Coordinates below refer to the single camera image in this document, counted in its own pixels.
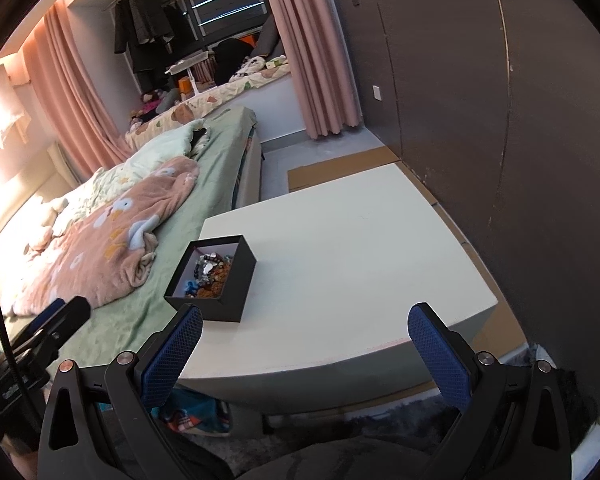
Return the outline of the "black jewelry box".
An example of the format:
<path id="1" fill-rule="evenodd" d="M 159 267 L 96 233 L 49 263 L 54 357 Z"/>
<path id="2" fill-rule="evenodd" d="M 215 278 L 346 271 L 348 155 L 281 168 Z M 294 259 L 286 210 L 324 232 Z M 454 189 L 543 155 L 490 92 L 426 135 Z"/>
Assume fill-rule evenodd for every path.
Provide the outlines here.
<path id="1" fill-rule="evenodd" d="M 205 321 L 239 323 L 257 259 L 245 237 L 190 242 L 163 298 L 175 310 L 194 306 Z"/>

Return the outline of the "flat cardboard sheet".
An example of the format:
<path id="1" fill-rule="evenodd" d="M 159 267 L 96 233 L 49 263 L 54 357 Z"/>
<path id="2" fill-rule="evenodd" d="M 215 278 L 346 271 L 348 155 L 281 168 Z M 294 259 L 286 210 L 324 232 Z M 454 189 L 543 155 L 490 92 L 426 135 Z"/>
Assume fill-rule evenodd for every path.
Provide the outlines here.
<path id="1" fill-rule="evenodd" d="M 310 326 L 297 372 L 306 410 L 426 389 L 406 328 L 421 301 L 477 350 L 505 358 L 526 348 L 475 248 L 386 148 L 293 169 L 289 192 L 286 294 Z"/>

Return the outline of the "pink fleece blanket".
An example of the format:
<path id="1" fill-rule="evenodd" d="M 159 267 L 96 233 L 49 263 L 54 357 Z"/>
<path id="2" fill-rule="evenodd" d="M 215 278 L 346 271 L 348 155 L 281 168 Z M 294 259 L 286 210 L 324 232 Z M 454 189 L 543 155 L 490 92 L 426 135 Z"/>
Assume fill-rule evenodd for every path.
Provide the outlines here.
<path id="1" fill-rule="evenodd" d="M 33 275 L 7 312 L 38 315 L 75 296 L 96 309 L 128 296 L 148 279 L 156 258 L 156 229 L 180 208 L 200 173 L 187 156 L 176 156 L 112 202 L 55 237 L 33 258 Z"/>

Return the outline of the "green sheeted bed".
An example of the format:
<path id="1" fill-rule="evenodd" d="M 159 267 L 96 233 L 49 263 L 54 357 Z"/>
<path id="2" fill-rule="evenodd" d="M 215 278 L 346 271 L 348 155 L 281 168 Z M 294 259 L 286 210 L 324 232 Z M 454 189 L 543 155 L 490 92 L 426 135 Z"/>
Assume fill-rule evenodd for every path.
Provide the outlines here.
<path id="1" fill-rule="evenodd" d="M 61 348 L 64 359 L 83 365 L 105 364 L 122 350 L 136 350 L 160 328 L 173 310 L 163 298 L 181 255 L 196 240 L 204 222 L 234 208 L 247 153 L 256 145 L 257 117 L 248 107 L 233 105 L 204 119 L 209 140 L 189 157 L 200 168 L 184 204 L 156 229 L 158 247 L 147 281 L 128 296 L 93 309 L 90 319 Z M 16 336 L 35 315 L 7 312 L 33 275 L 33 257 L 23 253 L 30 229 L 37 225 L 24 211 L 0 235 L 0 301 L 7 333 Z"/>

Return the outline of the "light green quilt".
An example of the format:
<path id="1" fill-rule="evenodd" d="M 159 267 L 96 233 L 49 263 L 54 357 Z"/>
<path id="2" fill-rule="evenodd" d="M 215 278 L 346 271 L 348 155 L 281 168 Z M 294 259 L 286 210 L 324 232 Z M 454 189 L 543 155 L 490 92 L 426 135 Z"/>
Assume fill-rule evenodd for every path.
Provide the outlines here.
<path id="1" fill-rule="evenodd" d="M 30 229 L 23 253 L 42 254 L 48 244 L 64 235 L 65 230 L 95 210 L 128 192 L 141 180 L 176 156 L 196 156 L 209 140 L 203 119 L 159 133 L 146 142 L 126 162 L 111 169 L 98 168 L 75 190 L 42 203 L 38 210 L 39 226 Z"/>

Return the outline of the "floral window seat cushion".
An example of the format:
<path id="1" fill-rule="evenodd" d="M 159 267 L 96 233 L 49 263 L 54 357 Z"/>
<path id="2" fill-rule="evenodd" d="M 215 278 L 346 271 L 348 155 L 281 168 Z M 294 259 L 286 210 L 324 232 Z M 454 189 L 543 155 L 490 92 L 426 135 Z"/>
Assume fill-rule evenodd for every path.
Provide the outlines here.
<path id="1" fill-rule="evenodd" d="M 271 61 L 265 61 L 260 56 L 248 58 L 226 84 L 196 94 L 158 114 L 149 122 L 131 128 L 125 133 L 124 140 L 133 152 L 138 151 L 159 134 L 180 128 L 194 120 L 204 119 L 242 93 L 262 88 L 289 73 L 290 65 L 285 55 L 279 55 Z"/>

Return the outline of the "pink curtain by window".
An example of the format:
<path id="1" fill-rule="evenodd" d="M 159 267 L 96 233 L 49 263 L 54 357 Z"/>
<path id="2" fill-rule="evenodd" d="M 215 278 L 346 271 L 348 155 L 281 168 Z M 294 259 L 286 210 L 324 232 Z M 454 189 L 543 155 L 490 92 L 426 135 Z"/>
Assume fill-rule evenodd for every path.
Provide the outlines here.
<path id="1" fill-rule="evenodd" d="M 22 55 L 38 102 L 80 176 L 91 177 L 130 157 L 129 145 L 87 73 L 63 1 L 56 1 L 35 25 Z"/>

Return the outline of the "dark brown wardrobe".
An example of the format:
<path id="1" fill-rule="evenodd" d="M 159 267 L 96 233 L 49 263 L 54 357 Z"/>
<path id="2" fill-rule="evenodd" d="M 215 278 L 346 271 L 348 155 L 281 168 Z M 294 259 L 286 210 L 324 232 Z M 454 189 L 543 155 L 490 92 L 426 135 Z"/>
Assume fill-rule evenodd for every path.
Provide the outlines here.
<path id="1" fill-rule="evenodd" d="M 366 117 L 526 334 L 565 366 L 600 356 L 595 27 L 572 0 L 335 2 Z"/>

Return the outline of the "hanging dark clothes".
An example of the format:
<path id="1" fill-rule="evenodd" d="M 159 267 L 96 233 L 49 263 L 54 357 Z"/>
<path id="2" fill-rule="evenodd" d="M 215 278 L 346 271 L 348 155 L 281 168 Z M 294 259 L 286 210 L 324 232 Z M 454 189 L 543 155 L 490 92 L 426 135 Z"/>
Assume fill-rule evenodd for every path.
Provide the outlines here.
<path id="1" fill-rule="evenodd" d="M 180 0 L 119 0 L 114 6 L 114 53 L 129 57 L 142 93 L 167 87 L 166 70 L 196 43 Z"/>

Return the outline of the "pink curtain by wardrobe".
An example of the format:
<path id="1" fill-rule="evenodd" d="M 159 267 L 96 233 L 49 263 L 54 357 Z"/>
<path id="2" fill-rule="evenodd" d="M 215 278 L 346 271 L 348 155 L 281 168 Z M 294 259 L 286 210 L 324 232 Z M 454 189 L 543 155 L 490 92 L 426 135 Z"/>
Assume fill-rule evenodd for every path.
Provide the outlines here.
<path id="1" fill-rule="evenodd" d="M 329 0 L 268 0 L 312 139 L 361 123 L 346 49 Z"/>

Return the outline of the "white wall switch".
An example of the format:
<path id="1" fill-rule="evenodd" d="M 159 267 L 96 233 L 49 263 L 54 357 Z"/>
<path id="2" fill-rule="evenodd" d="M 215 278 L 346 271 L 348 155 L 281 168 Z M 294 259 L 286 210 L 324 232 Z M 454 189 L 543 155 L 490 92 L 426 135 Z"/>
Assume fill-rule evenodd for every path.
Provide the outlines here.
<path id="1" fill-rule="evenodd" d="M 372 86 L 372 90 L 373 90 L 373 96 L 374 99 L 376 101 L 382 101 L 382 96 L 381 96 L 381 90 L 378 86 L 373 85 Z"/>

